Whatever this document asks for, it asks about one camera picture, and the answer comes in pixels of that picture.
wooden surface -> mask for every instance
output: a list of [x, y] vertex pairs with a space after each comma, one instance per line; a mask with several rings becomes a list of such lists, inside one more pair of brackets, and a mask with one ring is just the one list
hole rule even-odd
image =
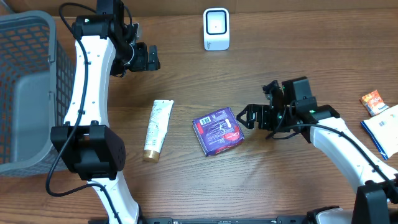
[[[380, 157], [359, 122], [359, 98], [378, 89], [398, 104], [398, 9], [273, 12], [231, 15], [231, 46], [203, 50], [202, 17], [136, 18], [144, 41], [156, 44], [162, 68], [111, 78], [108, 113], [127, 150], [129, 189], [148, 217], [262, 218], [305, 214], [314, 208], [352, 208], [355, 195], [331, 161], [305, 140], [266, 141], [244, 129], [236, 149], [205, 157], [192, 119], [219, 108], [236, 113], [266, 104], [261, 85], [307, 76], [318, 104], [330, 104]], [[58, 39], [75, 59], [74, 41], [57, 20]], [[152, 102], [175, 100], [160, 161], [142, 161]], [[387, 163], [398, 168], [398, 156]], [[92, 189], [64, 198], [45, 193], [45, 175], [0, 177], [0, 222], [84, 223], [105, 217]], [[52, 189], [84, 184], [55, 174]]]
[[[58, 7], [71, 0], [6, 0], [16, 12], [43, 10], [53, 16], [58, 15]], [[73, 0], [92, 8], [94, 0]], [[398, 7], [396, 0], [123, 0], [133, 16], [181, 16], [199, 15], [209, 7], [225, 7], [230, 13], [310, 11], [334, 9], [375, 9]], [[75, 7], [66, 7], [65, 16], [78, 16], [86, 13]]]

plastic basket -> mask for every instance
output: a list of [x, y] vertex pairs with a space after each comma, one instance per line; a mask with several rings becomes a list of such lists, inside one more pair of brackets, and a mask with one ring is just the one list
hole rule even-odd
[[[74, 77], [49, 14], [0, 17], [0, 175], [49, 171], [58, 155], [50, 130], [63, 124]], [[62, 169], [60, 161], [57, 170]]]

gold cap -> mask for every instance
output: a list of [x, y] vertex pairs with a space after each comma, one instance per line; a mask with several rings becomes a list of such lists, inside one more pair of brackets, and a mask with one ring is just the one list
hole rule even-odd
[[144, 161], [158, 162], [160, 154], [153, 150], [144, 150]]

purple box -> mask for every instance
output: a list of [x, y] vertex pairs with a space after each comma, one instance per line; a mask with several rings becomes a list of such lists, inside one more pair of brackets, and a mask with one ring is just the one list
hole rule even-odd
[[192, 123], [206, 156], [214, 156], [243, 142], [242, 130], [231, 108], [214, 111]]

blue and white package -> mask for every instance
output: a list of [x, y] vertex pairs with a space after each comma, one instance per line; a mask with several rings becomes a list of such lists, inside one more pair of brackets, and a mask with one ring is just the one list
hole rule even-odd
[[383, 159], [398, 152], [398, 105], [361, 122]]

